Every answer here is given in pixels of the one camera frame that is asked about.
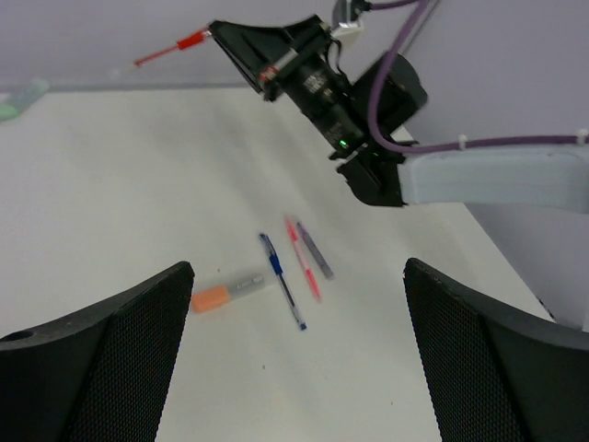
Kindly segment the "green highlighter pen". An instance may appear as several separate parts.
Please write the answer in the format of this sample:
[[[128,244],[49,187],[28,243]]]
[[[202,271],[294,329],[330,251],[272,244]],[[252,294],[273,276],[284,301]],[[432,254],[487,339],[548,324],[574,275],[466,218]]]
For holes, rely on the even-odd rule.
[[[44,80],[35,78],[25,86],[9,93],[1,100],[1,122],[16,119],[33,104],[40,100],[50,89],[50,84]]]

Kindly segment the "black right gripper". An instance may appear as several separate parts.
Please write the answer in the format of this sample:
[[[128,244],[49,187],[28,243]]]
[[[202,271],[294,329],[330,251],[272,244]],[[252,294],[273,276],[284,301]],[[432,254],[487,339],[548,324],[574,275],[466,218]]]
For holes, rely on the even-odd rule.
[[[248,84],[266,101],[286,94],[345,158],[367,142],[365,123],[353,109],[346,75],[329,66],[329,49],[341,44],[316,15],[284,27],[215,20],[209,31]]]

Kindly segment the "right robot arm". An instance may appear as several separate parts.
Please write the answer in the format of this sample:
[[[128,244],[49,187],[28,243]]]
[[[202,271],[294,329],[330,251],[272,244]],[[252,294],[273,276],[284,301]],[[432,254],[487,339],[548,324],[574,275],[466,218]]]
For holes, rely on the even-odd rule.
[[[377,66],[355,82],[329,64],[329,49],[353,44],[359,20],[309,17],[285,27],[216,20],[209,26],[249,85],[266,101],[288,96],[331,146],[354,196],[371,206],[527,204],[588,210],[588,137],[533,136],[444,148],[382,147],[370,134],[369,93]]]

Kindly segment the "purple grey marker pen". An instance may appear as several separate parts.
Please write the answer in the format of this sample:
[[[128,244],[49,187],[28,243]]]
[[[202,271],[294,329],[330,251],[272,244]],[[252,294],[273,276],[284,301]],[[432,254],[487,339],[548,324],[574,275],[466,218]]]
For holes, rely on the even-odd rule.
[[[334,273],[329,266],[328,262],[326,261],[325,257],[319,250],[317,244],[312,239],[306,228],[300,221],[295,222],[295,227],[297,232],[299,233],[301,239],[303,240],[304,244],[308,248],[311,256],[315,260],[316,264],[318,265],[320,271],[323,273],[324,277],[328,280],[334,279]]]

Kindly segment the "blue gel pen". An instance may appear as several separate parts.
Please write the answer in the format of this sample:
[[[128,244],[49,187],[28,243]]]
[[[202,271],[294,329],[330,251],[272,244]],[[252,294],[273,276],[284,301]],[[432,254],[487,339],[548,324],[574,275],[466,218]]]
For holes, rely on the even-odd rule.
[[[265,250],[265,254],[266,254],[269,264],[273,270],[273,273],[276,276],[281,289],[283,290],[283,294],[286,298],[289,309],[291,310],[291,313],[294,317],[297,327],[300,331],[305,331],[307,329],[306,322],[303,319],[303,317],[299,311],[299,308],[295,302],[295,298],[292,294],[292,291],[290,290],[290,287],[288,286],[286,279],[284,278],[283,268],[282,268],[279,256],[278,256],[278,254],[277,254],[277,252],[271,242],[271,239],[265,233],[259,233],[259,239],[262,244],[262,247]]]

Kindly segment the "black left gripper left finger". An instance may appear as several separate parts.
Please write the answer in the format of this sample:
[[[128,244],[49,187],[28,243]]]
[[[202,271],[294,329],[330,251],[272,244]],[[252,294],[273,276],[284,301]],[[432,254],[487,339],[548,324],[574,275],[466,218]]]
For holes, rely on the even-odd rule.
[[[1,340],[4,441],[156,439],[191,301],[188,262]]]

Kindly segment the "orange highlighter pen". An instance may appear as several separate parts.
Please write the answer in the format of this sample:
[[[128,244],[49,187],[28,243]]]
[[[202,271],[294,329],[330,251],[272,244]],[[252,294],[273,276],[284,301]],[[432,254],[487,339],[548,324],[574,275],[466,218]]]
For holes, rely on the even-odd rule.
[[[203,285],[191,297],[191,311],[205,313],[263,290],[271,278],[266,272],[250,271]]]

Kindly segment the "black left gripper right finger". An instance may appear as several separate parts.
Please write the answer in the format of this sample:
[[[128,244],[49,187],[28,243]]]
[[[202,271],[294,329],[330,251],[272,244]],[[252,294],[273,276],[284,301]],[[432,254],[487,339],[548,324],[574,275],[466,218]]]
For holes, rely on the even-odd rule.
[[[585,441],[588,334],[411,258],[410,320],[444,441]]]

